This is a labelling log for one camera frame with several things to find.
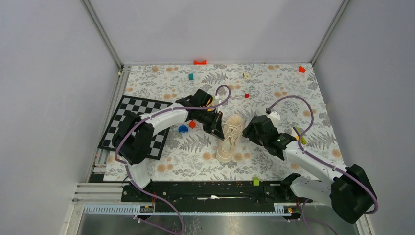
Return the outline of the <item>beige sneaker with laces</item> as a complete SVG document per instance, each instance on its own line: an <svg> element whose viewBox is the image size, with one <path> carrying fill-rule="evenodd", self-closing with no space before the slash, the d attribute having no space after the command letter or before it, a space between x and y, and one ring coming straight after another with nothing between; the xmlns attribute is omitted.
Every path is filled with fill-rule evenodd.
<svg viewBox="0 0 415 235"><path fill-rule="evenodd" d="M242 132L244 130L244 119L239 114L229 116L224 124L225 139L220 141L216 149L216 159L221 163L229 162L236 152Z"/></svg>

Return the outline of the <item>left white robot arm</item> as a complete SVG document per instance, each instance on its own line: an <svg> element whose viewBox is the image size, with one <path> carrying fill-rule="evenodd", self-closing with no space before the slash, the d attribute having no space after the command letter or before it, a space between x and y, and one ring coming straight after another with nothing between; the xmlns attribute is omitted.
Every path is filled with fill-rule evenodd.
<svg viewBox="0 0 415 235"><path fill-rule="evenodd" d="M143 115L132 112L126 114L119 130L113 136L112 145L115 147L115 156L121 156L119 162L125 165L127 175L135 186L133 195L138 200L146 201L152 194L152 189L148 185L151 179L146 159L151 152L153 137L171 126L197 121L202 124L206 133L224 140L223 114L219 107L227 101L227 98L214 100L213 96L198 89L194 95L179 99L159 111Z"/></svg>

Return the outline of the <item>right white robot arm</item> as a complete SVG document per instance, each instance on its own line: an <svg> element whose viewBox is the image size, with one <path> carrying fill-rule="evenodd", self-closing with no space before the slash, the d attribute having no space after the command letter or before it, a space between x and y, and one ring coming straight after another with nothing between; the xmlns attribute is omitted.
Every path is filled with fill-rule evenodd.
<svg viewBox="0 0 415 235"><path fill-rule="evenodd" d="M263 146L268 153L308 171L316 180L292 173L281 181L281 197L311 199L330 206L345 222L355 223L370 208L378 209L373 187L358 165L335 165L307 151L299 138L279 132L270 115L255 116L242 132L249 141Z"/></svg>

